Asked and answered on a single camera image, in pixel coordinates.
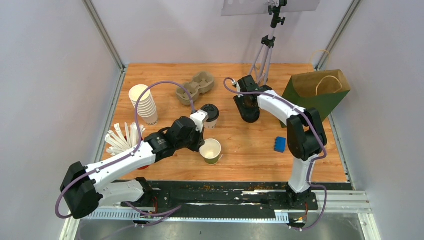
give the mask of bag handle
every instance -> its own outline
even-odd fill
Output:
[[[328,75],[328,76],[323,77],[321,79],[321,81],[319,81],[318,85],[316,85],[315,96],[318,96],[318,88],[320,87],[320,85],[323,82],[323,80],[326,79],[326,78],[333,78],[333,79],[337,80],[338,84],[340,84],[340,88],[337,89],[335,92],[333,92],[334,94],[337,93],[338,91],[342,90],[343,84],[340,82],[340,80],[337,77],[335,77],[335,76]]]
[[[329,65],[329,62],[330,62],[330,52],[327,51],[327,50],[325,50],[325,49],[319,49],[319,50],[314,51],[312,53],[312,55],[310,56],[310,58],[309,58],[309,64],[312,64],[312,59],[314,58],[315,54],[317,54],[318,52],[324,52],[324,53],[327,53],[328,54],[328,61],[325,64],[325,70],[324,70],[324,71],[326,71],[327,70],[327,66]]]

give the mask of cable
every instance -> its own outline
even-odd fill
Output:
[[[165,215],[161,219],[159,219],[157,221],[154,221],[154,222],[150,222],[150,223],[146,223],[146,224],[135,224],[135,225],[134,224],[131,224],[129,226],[125,226],[125,227],[117,230],[116,232],[110,234],[109,236],[106,236],[106,237],[102,238],[101,240],[106,240],[106,239],[108,239],[108,238],[116,235],[117,233],[120,233],[120,232],[122,232],[124,230],[127,230],[127,229],[130,229],[130,228],[135,228],[135,227],[139,227],[139,226],[141,226],[142,228],[144,228],[144,227],[151,227],[151,226],[158,225],[158,224],[162,223],[164,220],[166,220],[169,216],[171,216],[173,213],[175,213],[180,208],[181,208],[181,206],[178,206],[178,207],[172,209],[171,211],[168,211],[168,212],[171,212],[171,213],[169,213],[168,215]]]
[[[140,209],[136,208],[135,206],[133,206],[133,205],[132,205],[130,202],[128,202],[128,201],[125,201],[124,203],[125,203],[126,205],[128,205],[130,208],[134,209],[137,213],[140,213],[140,214],[142,214],[142,215],[144,215],[144,216],[152,216],[152,217],[162,217],[162,216],[167,215],[167,214],[173,214],[175,211],[177,211],[178,209],[180,209],[180,208],[181,208],[181,206],[177,206],[176,208],[174,208],[174,209],[172,209],[172,210],[169,210],[169,211],[166,211],[166,212],[162,212],[162,213],[147,213],[147,212],[144,212],[144,211],[142,211],[142,210],[140,210]]]
[[[135,104],[134,116],[135,116],[135,123],[136,123],[136,126],[137,126],[137,132],[138,132],[138,143],[137,143],[137,146],[134,148],[134,151],[132,151],[131,153],[129,153],[129,154],[127,154],[127,155],[125,155],[125,156],[123,156],[123,157],[121,157],[121,158],[119,158],[119,159],[117,159],[117,160],[115,160],[115,161],[112,161],[112,162],[109,162],[108,164],[105,164],[105,165],[100,166],[100,167],[98,168],[99,170],[103,170],[103,169],[105,169],[105,168],[107,168],[107,167],[110,167],[110,166],[112,166],[112,165],[114,165],[114,164],[117,164],[117,163],[119,163],[119,162],[121,162],[121,161],[123,161],[123,160],[127,159],[128,157],[130,157],[130,156],[131,156],[131,154],[135,154],[135,153],[139,150],[139,148],[140,148],[140,146],[141,146],[141,144],[142,144],[142,132],[141,132],[141,129],[140,129],[140,124],[139,124],[139,118],[138,118],[138,114],[137,114],[137,109],[138,109],[138,107],[139,107],[139,103],[140,103],[140,100],[142,99],[143,95],[144,95],[144,94],[145,94],[148,90],[150,90],[151,88],[153,88],[154,86],[159,85],[159,84],[173,84],[173,85],[177,85],[178,87],[182,88],[182,89],[185,91],[185,93],[188,95],[188,98],[190,99],[191,113],[195,113],[195,112],[196,112],[195,104],[194,104],[194,102],[193,102],[193,98],[192,98],[192,96],[190,95],[189,91],[188,91],[187,89],[185,89],[185,88],[184,88],[181,84],[176,83],[176,82],[174,82],[174,81],[158,81],[158,82],[156,82],[156,83],[153,83],[152,85],[150,85],[148,88],[146,88],[146,89],[143,91],[143,93],[140,95],[140,97],[138,97],[137,103]],[[68,219],[68,218],[72,217],[72,214],[69,214],[69,215],[62,215],[62,214],[59,212],[59,205],[61,204],[61,200],[62,200],[62,198],[64,197],[64,195],[67,193],[67,191],[68,191],[68,190],[69,190],[72,186],[74,186],[76,183],[78,183],[80,180],[82,180],[83,178],[88,177],[88,176],[90,176],[91,174],[94,174],[94,173],[96,173],[96,172],[97,172],[97,170],[96,170],[96,169],[94,169],[94,170],[92,170],[92,171],[89,171],[89,172],[87,172],[87,173],[84,173],[83,175],[81,175],[81,176],[77,177],[75,180],[73,180],[73,181],[72,181],[69,185],[67,185],[67,186],[63,189],[63,191],[60,193],[59,197],[57,198],[56,205],[54,206],[54,212],[56,213],[56,216],[57,216],[58,218],[60,218],[60,219]]]
[[[226,82],[227,80],[232,81],[233,83],[236,83],[236,80],[232,79],[231,77],[227,77],[224,79],[224,87],[230,91],[233,94],[238,94],[238,95],[265,95],[274,99],[277,99],[281,102],[283,102],[284,104],[286,104],[287,106],[289,106],[291,109],[293,109],[295,112],[297,112],[298,114],[300,114],[307,122],[307,125],[310,127],[310,130],[312,131],[313,135],[315,136],[316,140],[318,141],[319,146],[322,149],[323,155],[322,156],[317,156],[314,159],[312,159],[310,161],[309,164],[309,168],[307,169],[307,174],[306,174],[306,182],[309,184],[309,186],[313,187],[313,188],[321,188],[324,190],[324,204],[322,205],[322,211],[319,214],[318,219],[310,226],[308,227],[304,227],[304,228],[297,228],[297,227],[293,227],[295,230],[298,231],[304,231],[304,230],[309,230],[311,228],[313,228],[315,225],[317,225],[317,223],[322,219],[323,215],[324,215],[324,211],[326,209],[326,205],[327,205],[327,188],[324,185],[318,185],[318,184],[312,184],[311,183],[311,172],[312,172],[312,168],[314,167],[314,162],[320,159],[324,159],[325,157],[327,157],[327,150],[324,147],[323,142],[320,140],[320,137],[317,134],[317,131],[315,130],[315,128],[312,126],[311,121],[308,119],[308,117],[299,109],[297,109],[292,103],[290,103],[289,101],[287,101],[286,99],[280,97],[280,96],[275,96],[266,92],[261,92],[261,91],[251,91],[251,92],[239,92],[239,91],[234,91],[232,89],[230,89]]]

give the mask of tripod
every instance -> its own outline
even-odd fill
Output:
[[[273,49],[274,49],[274,42],[276,40],[276,37],[274,36],[274,32],[276,31],[276,27],[278,24],[281,23],[281,25],[284,25],[284,22],[286,21],[286,18],[280,17],[281,8],[287,5],[287,0],[274,0],[275,5],[274,6],[268,6],[268,13],[272,16],[271,21],[271,29],[270,33],[262,38],[261,41],[261,47],[259,51],[256,54],[256,57],[252,63],[252,66],[250,68],[249,74],[252,75],[252,72],[254,70],[254,73],[256,75],[256,82],[259,85],[261,81],[263,80],[263,84],[267,84],[268,82],[268,74],[270,72],[270,66],[271,66],[271,56],[273,55]],[[262,64],[260,65],[259,72],[256,70],[256,63],[258,62],[259,55],[261,55],[262,49],[265,48],[265,52],[262,57]]]

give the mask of metal floor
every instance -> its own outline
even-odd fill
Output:
[[[317,214],[308,214],[315,221]],[[82,220],[80,239],[100,240],[131,225],[123,220]],[[311,230],[297,232],[277,223],[163,222],[146,228],[129,228],[108,240],[364,240],[361,223],[355,213],[327,213]]]

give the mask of green paper bag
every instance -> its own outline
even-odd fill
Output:
[[[326,70],[291,76],[282,97],[305,109],[316,108],[324,121],[350,91],[341,70]]]

